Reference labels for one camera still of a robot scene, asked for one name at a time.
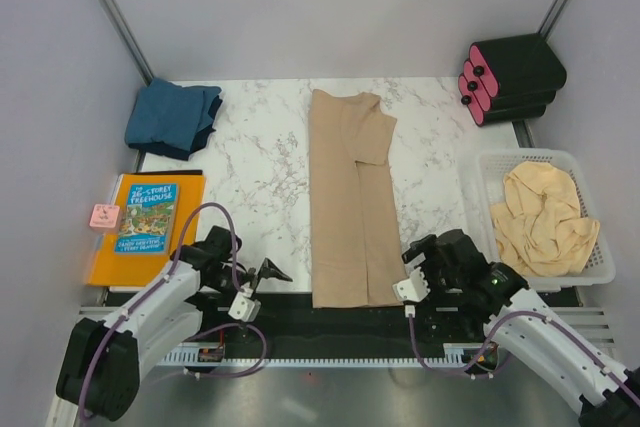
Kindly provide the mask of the tan beige t-shirt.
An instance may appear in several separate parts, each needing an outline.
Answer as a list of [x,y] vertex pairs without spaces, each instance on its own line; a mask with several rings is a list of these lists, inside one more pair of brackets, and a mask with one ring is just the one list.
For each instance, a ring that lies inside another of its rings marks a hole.
[[309,111],[311,285],[316,308],[387,307],[405,277],[389,150],[396,120],[373,93],[316,89]]

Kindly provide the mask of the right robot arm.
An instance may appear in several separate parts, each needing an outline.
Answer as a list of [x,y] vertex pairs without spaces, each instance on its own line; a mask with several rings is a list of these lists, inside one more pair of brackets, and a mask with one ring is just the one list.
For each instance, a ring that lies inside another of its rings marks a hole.
[[417,257],[422,262],[394,286],[410,323],[432,291],[459,290],[460,333],[519,359],[565,400],[580,425],[638,425],[638,370],[589,343],[512,267],[487,261],[461,229],[411,242],[402,260]]

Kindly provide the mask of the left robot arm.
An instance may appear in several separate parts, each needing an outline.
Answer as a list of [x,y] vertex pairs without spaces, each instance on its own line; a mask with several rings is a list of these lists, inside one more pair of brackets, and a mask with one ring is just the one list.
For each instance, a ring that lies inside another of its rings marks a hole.
[[214,226],[204,240],[176,249],[152,282],[119,309],[99,320],[81,318],[70,334],[56,395],[82,414],[120,419],[160,360],[187,339],[208,340],[218,332],[220,318],[207,308],[215,301],[206,288],[231,303],[233,324],[253,321],[260,283],[291,278],[270,259],[259,268],[235,266],[241,245],[239,237]]

